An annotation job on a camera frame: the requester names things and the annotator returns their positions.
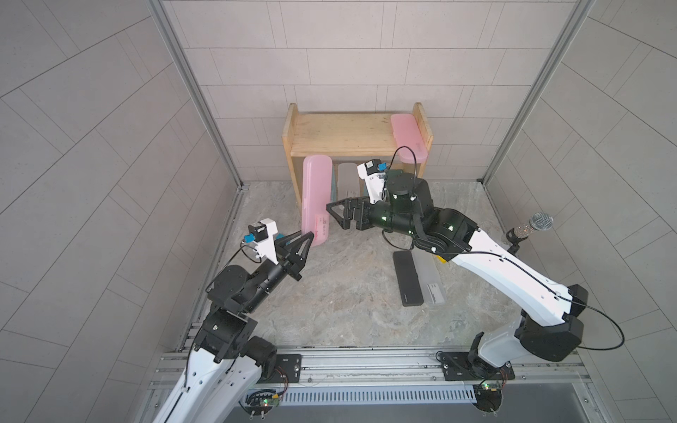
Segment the pink pencil case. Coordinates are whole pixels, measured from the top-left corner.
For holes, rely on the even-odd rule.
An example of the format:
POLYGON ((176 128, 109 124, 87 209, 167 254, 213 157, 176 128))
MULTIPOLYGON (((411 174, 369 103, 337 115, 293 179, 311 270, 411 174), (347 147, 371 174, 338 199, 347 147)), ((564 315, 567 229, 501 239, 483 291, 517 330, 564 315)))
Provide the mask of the pink pencil case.
POLYGON ((331 216, 326 206, 331 203, 333 188, 333 161, 326 155, 308 156, 303 161, 303 200, 301 201, 301 230, 312 233, 312 246, 317 247, 329 238, 331 216))
POLYGON ((391 128, 397 147, 396 156, 401 162, 421 164, 427 160, 428 149, 414 115, 391 115, 391 128))

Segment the black pencil case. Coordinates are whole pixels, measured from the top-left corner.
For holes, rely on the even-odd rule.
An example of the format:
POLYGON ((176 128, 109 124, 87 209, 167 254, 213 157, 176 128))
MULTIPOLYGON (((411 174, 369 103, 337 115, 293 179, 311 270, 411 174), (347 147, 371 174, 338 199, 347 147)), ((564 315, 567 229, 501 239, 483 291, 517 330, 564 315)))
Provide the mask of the black pencil case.
POLYGON ((392 254, 398 281, 398 290, 404 307, 417 307, 424 303, 414 258, 410 251, 396 251, 392 254))

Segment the clear white pencil case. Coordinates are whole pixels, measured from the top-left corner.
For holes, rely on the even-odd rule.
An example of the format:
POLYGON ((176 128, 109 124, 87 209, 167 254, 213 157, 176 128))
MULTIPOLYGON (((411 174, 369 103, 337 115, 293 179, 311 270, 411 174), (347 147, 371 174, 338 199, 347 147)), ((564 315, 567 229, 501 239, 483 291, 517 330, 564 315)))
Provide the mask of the clear white pencil case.
POLYGON ((413 250, 412 256, 424 302, 428 305, 446 303, 444 286, 435 265, 435 256, 423 250, 413 250))

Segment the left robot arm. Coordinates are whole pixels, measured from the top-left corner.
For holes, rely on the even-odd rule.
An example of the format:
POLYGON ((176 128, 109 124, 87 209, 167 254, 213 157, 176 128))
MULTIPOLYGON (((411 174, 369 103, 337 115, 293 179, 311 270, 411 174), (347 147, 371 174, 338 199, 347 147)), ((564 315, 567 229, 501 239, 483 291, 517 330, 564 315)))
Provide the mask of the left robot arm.
POLYGON ((276 237, 255 271, 231 264, 207 293, 211 311, 191 345, 183 374, 154 419, 223 422, 261 378, 275 371, 277 347, 255 335, 251 318, 285 278, 301 279, 312 232, 276 237))

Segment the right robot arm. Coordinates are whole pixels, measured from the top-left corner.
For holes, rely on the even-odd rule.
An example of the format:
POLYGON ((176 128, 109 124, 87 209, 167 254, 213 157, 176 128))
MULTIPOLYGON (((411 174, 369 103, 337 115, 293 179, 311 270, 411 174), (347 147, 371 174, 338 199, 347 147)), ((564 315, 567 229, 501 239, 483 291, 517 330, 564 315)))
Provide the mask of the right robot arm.
POLYGON ((383 234, 404 234, 414 248, 480 276, 521 308, 517 320, 479 333, 465 362, 441 352, 439 361, 488 380, 514 359, 527 355, 560 362, 581 347, 589 307, 580 285, 566 287, 534 271, 496 243, 458 210, 435 206, 428 183, 417 173, 394 171, 374 159, 358 167, 368 186, 366 197, 327 204, 343 229, 378 227, 383 234))

